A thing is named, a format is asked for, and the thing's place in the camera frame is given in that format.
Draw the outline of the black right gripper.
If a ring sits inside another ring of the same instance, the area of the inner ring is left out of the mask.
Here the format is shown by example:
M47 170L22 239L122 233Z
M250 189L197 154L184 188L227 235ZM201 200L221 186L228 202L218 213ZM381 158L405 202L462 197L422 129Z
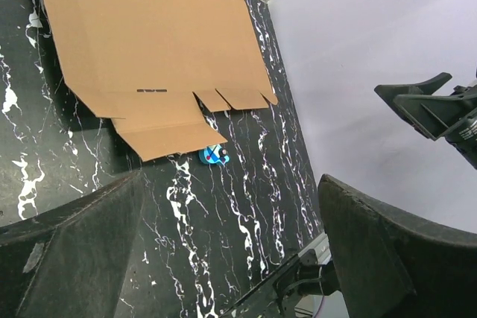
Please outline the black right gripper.
M433 141L445 137L476 169L476 80L436 95L452 75L442 72L421 83L378 85L374 92L406 123Z

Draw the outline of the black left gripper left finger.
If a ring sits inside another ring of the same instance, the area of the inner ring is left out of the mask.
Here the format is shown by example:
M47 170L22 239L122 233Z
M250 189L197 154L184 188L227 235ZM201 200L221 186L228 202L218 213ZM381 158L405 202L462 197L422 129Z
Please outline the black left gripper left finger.
M134 171L1 228L2 317L113 317L145 188Z

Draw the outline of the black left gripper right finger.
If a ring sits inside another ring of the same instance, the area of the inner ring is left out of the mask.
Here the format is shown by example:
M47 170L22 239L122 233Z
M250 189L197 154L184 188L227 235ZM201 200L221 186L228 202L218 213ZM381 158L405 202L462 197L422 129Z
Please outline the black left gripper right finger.
M350 317L475 317L476 234L374 199L324 174L324 230Z

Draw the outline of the brown cardboard box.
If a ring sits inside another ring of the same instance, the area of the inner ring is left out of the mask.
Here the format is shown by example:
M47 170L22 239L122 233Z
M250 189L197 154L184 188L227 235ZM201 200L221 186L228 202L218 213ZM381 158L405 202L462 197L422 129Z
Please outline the brown cardboard box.
M203 111L277 102L245 0L44 0L66 85L143 161L224 137Z

